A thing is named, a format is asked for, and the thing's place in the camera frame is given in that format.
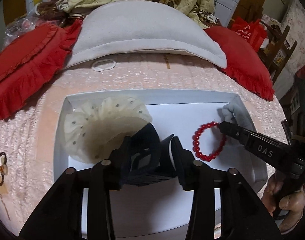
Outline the person right hand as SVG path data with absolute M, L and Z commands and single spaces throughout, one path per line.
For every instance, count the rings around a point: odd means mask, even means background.
M 288 211 L 287 216 L 278 226 L 281 234 L 286 235 L 297 226 L 305 212 L 305 184 L 299 190 L 283 197 L 276 204 L 274 196 L 282 189 L 283 181 L 283 175 L 280 172 L 275 172 L 268 179 L 267 186 L 263 192 L 262 202 L 271 216 L 276 207 L 283 211 Z

